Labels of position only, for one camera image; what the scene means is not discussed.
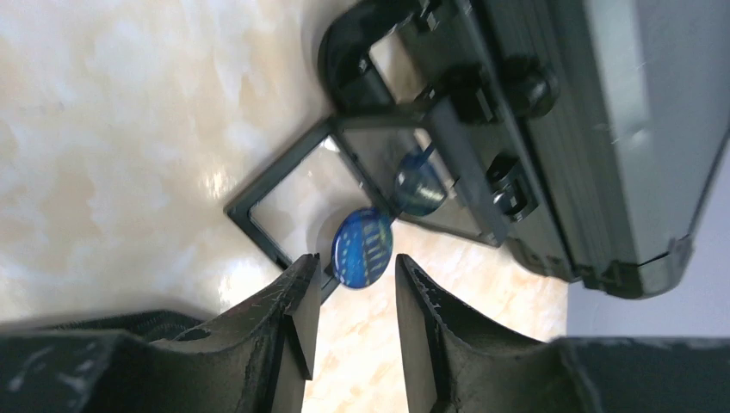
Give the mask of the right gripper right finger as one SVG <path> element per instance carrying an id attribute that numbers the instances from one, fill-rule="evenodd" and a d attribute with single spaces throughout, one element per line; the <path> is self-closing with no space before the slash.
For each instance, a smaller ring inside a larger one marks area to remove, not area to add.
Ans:
<path id="1" fill-rule="evenodd" d="M 410 412 L 538 410 L 548 382 L 542 343 L 456 298 L 406 254 L 395 281 Z"/>

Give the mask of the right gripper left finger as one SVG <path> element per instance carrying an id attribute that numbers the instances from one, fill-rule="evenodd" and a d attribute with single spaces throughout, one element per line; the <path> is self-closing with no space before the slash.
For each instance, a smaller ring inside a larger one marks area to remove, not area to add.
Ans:
<path id="1" fill-rule="evenodd" d="M 154 342 L 151 412 L 264 412 L 282 363 L 312 375 L 319 319 L 318 255 L 305 254 L 264 289 L 171 340 Z"/>

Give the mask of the round blue button brooch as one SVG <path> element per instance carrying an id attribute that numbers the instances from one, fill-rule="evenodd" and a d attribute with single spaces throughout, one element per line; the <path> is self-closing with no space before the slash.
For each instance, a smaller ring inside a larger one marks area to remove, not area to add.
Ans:
<path id="1" fill-rule="evenodd" d="M 363 289 L 386 272 L 393 255 L 390 218 L 374 207 L 350 213 L 331 246 L 333 277 L 351 289 Z"/>

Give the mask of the black pinstriped shirt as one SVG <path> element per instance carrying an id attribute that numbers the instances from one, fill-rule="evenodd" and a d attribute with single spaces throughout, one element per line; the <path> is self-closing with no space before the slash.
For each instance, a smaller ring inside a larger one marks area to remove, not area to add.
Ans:
<path id="1" fill-rule="evenodd" d="M 155 310 L 67 321 L 34 328 L 32 332 L 55 336 L 122 334 L 137 337 L 145 342 L 159 340 L 184 342 L 210 336 L 210 331 L 201 327 L 201 324 L 200 319 L 180 312 Z"/>

